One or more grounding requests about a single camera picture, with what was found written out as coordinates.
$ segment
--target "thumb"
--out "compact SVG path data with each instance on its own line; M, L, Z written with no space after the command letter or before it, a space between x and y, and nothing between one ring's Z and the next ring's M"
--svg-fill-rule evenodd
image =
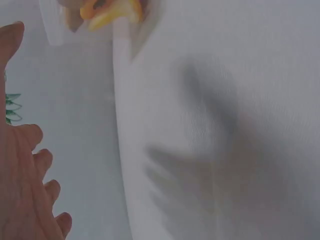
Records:
M25 25L22 22L16 22L11 25L0 28L0 74L5 70L8 61L16 53L25 31Z

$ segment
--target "orange object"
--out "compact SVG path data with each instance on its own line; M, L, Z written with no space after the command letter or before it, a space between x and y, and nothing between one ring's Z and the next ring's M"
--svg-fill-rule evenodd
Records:
M97 30L119 17L127 17L131 23L143 21L143 10L139 0L115 0L108 8L99 11L91 20L89 30Z
M98 12L109 7L115 0L88 0L80 9L84 20L92 19Z

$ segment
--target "skin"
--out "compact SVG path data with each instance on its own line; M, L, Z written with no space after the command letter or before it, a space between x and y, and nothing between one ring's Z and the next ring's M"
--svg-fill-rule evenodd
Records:
M0 240L64 240L72 218L52 213L60 185L56 180L43 184L53 156L47 149L33 154L43 132L34 124L10 126L5 121L4 72L24 30L22 22L0 28Z

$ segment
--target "white surface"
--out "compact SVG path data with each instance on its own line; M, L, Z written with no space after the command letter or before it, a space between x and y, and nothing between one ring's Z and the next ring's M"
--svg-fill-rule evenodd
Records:
M61 183L54 213L73 218L69 240L130 240L115 118L112 44L49 46L37 0L0 7L1 25L25 23L7 68L23 123L39 124L54 155L46 180Z
M319 1L165 3L133 62L114 39L133 239L319 239Z

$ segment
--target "finger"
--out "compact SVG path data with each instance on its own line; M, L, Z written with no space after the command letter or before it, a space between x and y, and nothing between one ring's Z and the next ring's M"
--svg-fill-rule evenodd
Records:
M47 196L51 205L53 206L60 194L60 184L56 180L51 180L44 185Z
M44 137L41 128L36 124L21 125L16 126L15 128L23 134L31 148L31 151L36 148L36 146L42 141L42 138Z
M51 167L53 158L52 153L48 149L42 149L33 155L34 165L41 180L44 179L48 169Z
M25 25L22 22L0 28L0 73L4 71L8 61L20 47L24 31Z
M69 213L64 212L59 216L57 216L55 220L61 229L64 239L66 239L72 227L72 217L70 216Z

